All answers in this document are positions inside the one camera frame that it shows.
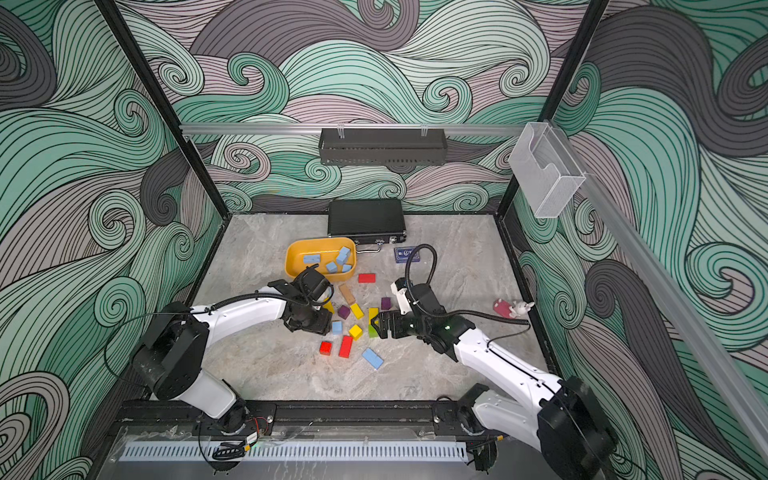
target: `blue card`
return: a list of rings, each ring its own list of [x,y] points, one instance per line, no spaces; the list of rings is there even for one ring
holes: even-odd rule
[[[405,263],[408,261],[408,255],[411,254],[415,247],[397,247],[395,248],[395,262],[396,263]],[[419,252],[416,252],[416,255],[413,257],[414,262],[419,261]]]

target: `pink object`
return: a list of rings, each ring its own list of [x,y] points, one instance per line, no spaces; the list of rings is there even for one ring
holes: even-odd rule
[[[342,305],[339,307],[339,316],[344,320],[346,320],[346,317],[348,317],[351,312],[352,310],[350,310],[347,305]]]
[[[493,311],[504,318],[513,319],[518,317],[517,313],[513,310],[512,304],[500,298],[497,298],[493,303]]]

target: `black frame pole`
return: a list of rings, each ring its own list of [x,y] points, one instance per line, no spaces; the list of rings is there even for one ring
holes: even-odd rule
[[[515,255],[515,251],[512,247],[512,241],[509,238],[507,227],[504,225],[503,219],[498,215],[495,216],[495,220],[498,235],[502,238],[504,251],[507,253],[509,264],[512,267],[512,272],[515,274],[515,280],[518,283],[520,296],[525,302],[535,302],[536,299],[531,293],[531,290],[528,288],[528,282],[525,280],[525,275],[523,275],[523,269],[520,267],[520,263],[518,262],[518,258]],[[562,377],[562,369],[558,364],[557,357],[554,355],[554,347],[552,347],[552,341],[549,339],[549,334],[544,328],[544,322],[541,320],[541,316],[538,314],[537,306],[534,306],[531,311],[528,312],[528,319],[531,322],[531,327],[533,328],[534,333],[536,334],[536,339],[538,340],[539,348],[541,348],[541,354],[544,357],[544,361],[547,363],[547,370],[549,370],[550,373],[554,373],[555,375]]]
[[[176,115],[173,106],[171,106],[170,102],[165,97],[160,82],[157,81],[152,73],[149,62],[144,57],[136,39],[131,34],[131,30],[128,28],[127,23],[125,23],[125,19],[123,18],[123,15],[121,15],[117,4],[114,0],[95,0],[95,2],[101,15],[107,22],[107,25],[109,25],[110,30],[112,30],[112,34],[123,49],[125,56],[136,71],[139,80],[141,80],[144,88],[147,89],[147,93],[153,101],[154,106],[160,112],[160,116],[163,118],[165,124],[173,134],[174,139],[179,144],[181,153],[186,157],[192,170],[194,170],[194,173],[197,175],[197,178],[200,179],[203,188],[208,193],[208,197],[214,202],[214,206],[219,212],[219,215],[225,220],[230,218],[231,213],[224,203],[224,199],[221,197],[219,190],[216,188],[216,184],[208,174],[203,159],[200,158],[200,154],[198,154],[192,141],[184,138],[184,135],[181,133],[181,121]]]
[[[544,102],[544,107],[541,108],[541,113],[538,115],[536,121],[550,121],[554,118],[555,112],[560,106],[560,102],[565,96],[565,92],[568,86],[571,84],[571,80],[576,75],[579,65],[581,65],[581,59],[584,58],[584,54],[587,53],[589,42],[592,40],[595,30],[598,29],[605,9],[608,7],[610,0],[591,0],[587,11],[584,13],[584,17],[581,19],[581,24],[578,26],[576,35],[571,40],[571,46],[568,48],[568,53],[565,55],[563,65],[558,72],[558,76],[554,80],[552,90],[547,96],[547,101]],[[498,204],[497,215],[502,217],[507,213],[509,206],[512,204],[512,198],[518,192],[519,183],[513,177],[507,186],[507,190],[504,192],[502,201]]]

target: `aluminum rail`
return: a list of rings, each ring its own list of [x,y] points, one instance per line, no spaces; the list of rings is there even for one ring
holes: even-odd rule
[[[418,128],[422,134],[430,128],[445,131],[446,135],[474,135],[479,137],[517,137],[525,124],[284,124],[248,122],[197,122],[181,124],[184,135],[320,135],[324,128]]]

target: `red wire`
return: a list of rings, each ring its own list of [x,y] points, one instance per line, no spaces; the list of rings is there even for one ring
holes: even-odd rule
[[[259,430],[260,430],[259,419],[263,419],[266,424],[269,424],[269,422],[264,417],[253,417],[253,423],[256,424],[256,440],[258,440],[259,437],[261,436],[259,433]]]

